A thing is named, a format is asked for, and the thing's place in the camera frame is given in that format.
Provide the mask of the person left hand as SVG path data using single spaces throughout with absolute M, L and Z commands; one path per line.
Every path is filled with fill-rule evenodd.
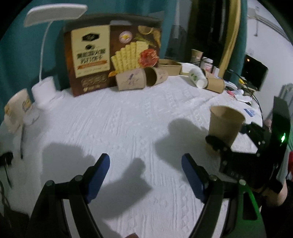
M 261 192 L 261 195 L 264 196 L 266 203 L 274 206 L 281 206 L 287 198 L 288 188 L 286 180 L 284 180 L 283 187 L 279 193 L 275 193 L 272 190 L 265 190 Z

